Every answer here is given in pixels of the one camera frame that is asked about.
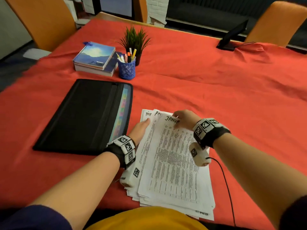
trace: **orange chair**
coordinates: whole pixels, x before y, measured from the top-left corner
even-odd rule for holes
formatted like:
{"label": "orange chair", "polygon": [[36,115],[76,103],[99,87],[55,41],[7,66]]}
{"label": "orange chair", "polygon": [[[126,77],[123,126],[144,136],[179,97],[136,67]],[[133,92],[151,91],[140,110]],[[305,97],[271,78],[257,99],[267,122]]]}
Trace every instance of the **orange chair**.
{"label": "orange chair", "polygon": [[306,18],[307,7],[275,1],[259,18],[245,42],[268,42],[285,47]]}
{"label": "orange chair", "polygon": [[147,22],[146,0],[133,0],[134,19],[141,23]]}
{"label": "orange chair", "polygon": [[76,32],[63,0],[6,0],[38,48],[53,51]]}

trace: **red tablecloth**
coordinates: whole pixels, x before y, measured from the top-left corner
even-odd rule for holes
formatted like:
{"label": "red tablecloth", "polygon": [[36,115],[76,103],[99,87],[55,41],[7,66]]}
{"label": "red tablecloth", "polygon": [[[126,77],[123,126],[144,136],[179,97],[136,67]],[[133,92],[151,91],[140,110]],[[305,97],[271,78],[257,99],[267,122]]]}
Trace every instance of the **red tablecloth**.
{"label": "red tablecloth", "polygon": [[[92,20],[39,60],[0,93],[0,207],[22,207],[93,157],[33,151],[31,147],[78,78],[123,81],[75,72],[72,59],[93,41],[115,46],[128,24]],[[234,52],[215,48],[218,40],[200,35],[144,27],[152,43],[136,67],[128,131],[142,109],[173,112],[190,109],[214,117],[246,143],[307,174],[307,57],[270,44],[256,43]],[[229,171],[226,178],[240,227],[273,229]],[[225,181],[219,166],[210,165],[216,223],[232,225]],[[99,205],[139,206],[112,184]]]}

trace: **white brick wall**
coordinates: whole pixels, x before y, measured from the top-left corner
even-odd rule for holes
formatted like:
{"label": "white brick wall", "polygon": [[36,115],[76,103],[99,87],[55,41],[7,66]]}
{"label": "white brick wall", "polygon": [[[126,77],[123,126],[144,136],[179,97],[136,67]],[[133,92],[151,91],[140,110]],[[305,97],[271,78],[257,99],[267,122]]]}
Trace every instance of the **white brick wall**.
{"label": "white brick wall", "polygon": [[147,23],[151,23],[150,17],[166,24],[166,13],[169,0],[146,0],[148,18]]}

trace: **black plant pot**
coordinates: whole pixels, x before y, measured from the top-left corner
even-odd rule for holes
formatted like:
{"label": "black plant pot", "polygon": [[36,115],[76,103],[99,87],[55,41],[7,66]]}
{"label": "black plant pot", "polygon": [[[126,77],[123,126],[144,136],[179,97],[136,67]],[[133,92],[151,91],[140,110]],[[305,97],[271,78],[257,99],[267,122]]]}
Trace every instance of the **black plant pot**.
{"label": "black plant pot", "polygon": [[135,66],[138,66],[138,65],[140,64],[141,55],[142,55],[142,53],[139,54],[139,55],[136,57],[136,59],[135,59]]}

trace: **potted plant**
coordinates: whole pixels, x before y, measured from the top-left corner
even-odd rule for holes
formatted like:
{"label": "potted plant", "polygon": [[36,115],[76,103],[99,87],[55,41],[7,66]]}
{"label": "potted plant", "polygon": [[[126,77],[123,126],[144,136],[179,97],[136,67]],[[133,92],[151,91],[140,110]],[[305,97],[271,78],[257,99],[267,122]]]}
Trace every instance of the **potted plant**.
{"label": "potted plant", "polygon": [[136,49],[135,65],[138,66],[140,64],[142,52],[150,41],[151,38],[148,37],[147,32],[145,32],[143,28],[141,28],[139,32],[136,32],[132,25],[130,30],[126,27],[125,36],[120,39],[119,43],[126,49],[126,52],[129,52],[129,48],[132,49],[132,52]]}

